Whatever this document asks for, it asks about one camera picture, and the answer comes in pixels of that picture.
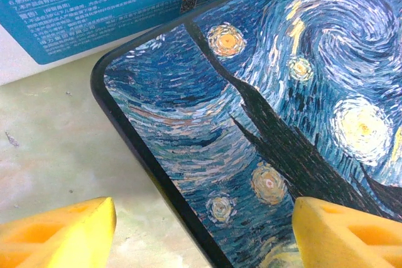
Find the dirty white surface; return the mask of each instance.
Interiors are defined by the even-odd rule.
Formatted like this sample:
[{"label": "dirty white surface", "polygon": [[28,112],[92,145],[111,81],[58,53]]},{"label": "dirty white surface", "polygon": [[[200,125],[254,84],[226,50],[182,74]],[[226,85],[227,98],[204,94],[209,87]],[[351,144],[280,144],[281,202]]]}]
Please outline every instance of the dirty white surface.
[{"label": "dirty white surface", "polygon": [[0,223],[111,196],[107,267],[209,267],[94,100],[101,55],[0,86]]}]

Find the swirling blue sky painting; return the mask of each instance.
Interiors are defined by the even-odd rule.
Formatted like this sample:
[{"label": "swirling blue sky painting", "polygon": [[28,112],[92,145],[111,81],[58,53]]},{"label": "swirling blue sky painting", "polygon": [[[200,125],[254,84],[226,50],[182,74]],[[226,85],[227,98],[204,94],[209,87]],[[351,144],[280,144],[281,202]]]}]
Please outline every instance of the swirling blue sky painting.
[{"label": "swirling blue sky painting", "polygon": [[402,221],[402,0],[229,0],[104,82],[234,267],[302,267],[299,196]]}]

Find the white table surface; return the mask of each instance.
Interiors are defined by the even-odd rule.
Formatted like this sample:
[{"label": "white table surface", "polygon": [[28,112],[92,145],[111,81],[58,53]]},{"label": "white table surface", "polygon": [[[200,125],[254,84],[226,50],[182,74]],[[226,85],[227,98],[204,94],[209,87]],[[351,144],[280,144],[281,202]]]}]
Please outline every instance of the white table surface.
[{"label": "white table surface", "polygon": [[101,55],[0,86],[0,223],[111,196],[107,267],[210,267],[94,100]]}]

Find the mouse pad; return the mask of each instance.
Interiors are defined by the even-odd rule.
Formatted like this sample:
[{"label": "mouse pad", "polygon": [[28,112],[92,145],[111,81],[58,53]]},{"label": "mouse pad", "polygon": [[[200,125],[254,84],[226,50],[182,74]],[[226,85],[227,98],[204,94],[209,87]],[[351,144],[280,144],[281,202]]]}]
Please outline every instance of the mouse pad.
[{"label": "mouse pad", "polygon": [[402,0],[221,0],[95,96],[217,267],[302,267],[295,198],[402,221]]}]

